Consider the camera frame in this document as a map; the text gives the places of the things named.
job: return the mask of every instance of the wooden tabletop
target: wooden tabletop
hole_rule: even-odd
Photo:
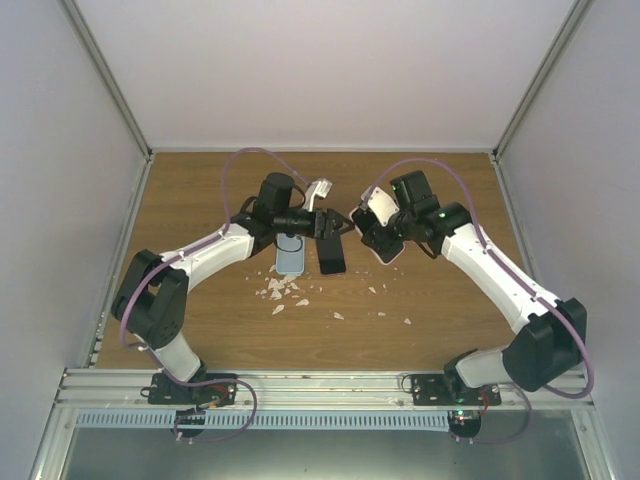
[[[218,229],[223,221],[220,173],[229,154],[159,154],[151,169],[124,270],[142,249],[175,250]],[[361,193],[392,163],[417,154],[285,153],[309,180],[326,177],[333,189],[317,204],[347,214]],[[496,177],[484,154],[431,154],[459,172],[472,193],[480,222],[517,263],[515,239]],[[449,175],[433,166],[399,168],[388,180],[424,169],[441,204],[464,203]],[[256,195],[272,171],[284,171],[270,157],[250,154],[232,165],[227,195],[233,211]],[[347,273],[320,275],[315,242],[307,241],[300,290],[281,300],[257,294],[272,278],[276,250],[269,247],[231,265],[190,295],[184,333],[210,369],[441,369],[473,348],[508,343],[512,334],[498,309],[454,265],[428,258],[415,245],[391,265],[381,265],[355,232],[343,237]],[[296,306],[302,299],[308,306]],[[272,315],[277,305],[284,310]],[[118,344],[118,322],[105,330],[98,368],[146,368],[152,363]]]

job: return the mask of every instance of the black smartphone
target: black smartphone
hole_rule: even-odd
[[[316,249],[322,275],[340,275],[347,271],[340,235],[317,239]]]

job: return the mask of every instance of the white wall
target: white wall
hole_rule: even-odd
[[[588,310],[594,398],[625,478],[640,471],[640,3],[596,1],[507,148],[543,280]]]
[[[0,45],[0,478],[22,479],[142,156],[57,2],[1,2]]]
[[[572,0],[79,0],[154,148],[493,148]]]

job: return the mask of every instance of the metal grille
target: metal grille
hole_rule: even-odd
[[[249,413],[235,410],[207,411],[205,424],[180,428],[234,429],[247,421]],[[79,428],[170,428],[173,410],[82,409]],[[263,411],[256,414],[252,429],[259,430],[433,430],[449,429],[446,412],[331,412]]]

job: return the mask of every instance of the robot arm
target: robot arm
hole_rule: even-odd
[[[152,280],[150,287],[157,287],[157,291],[145,286],[127,321],[127,330],[176,379],[196,382],[206,375],[204,364],[182,334],[187,296],[198,284],[232,263],[257,255],[275,242],[278,233],[328,238],[352,228],[351,222],[336,211],[314,208],[314,200],[327,196],[331,182],[313,182],[299,207],[289,206],[293,188],[288,175],[269,174],[252,210],[243,209],[233,216],[226,231],[220,229],[175,251],[156,255],[144,250],[133,258],[112,305],[112,314],[118,320],[122,320],[133,292],[146,275],[178,258]]]
[[[482,227],[478,227],[483,236],[479,238],[462,205],[441,207],[424,173],[413,172],[391,184],[397,202],[376,188],[365,192],[360,206],[351,213],[362,242],[383,264],[402,253],[406,241],[418,243],[431,258],[444,256],[491,299],[515,334],[508,346],[466,352],[445,365],[445,382],[454,399],[465,389],[504,382],[535,391],[582,361],[565,328],[537,300],[542,298],[556,306],[584,340],[586,311],[580,302],[563,302],[534,282],[488,239]],[[494,257],[535,296],[523,290]]]

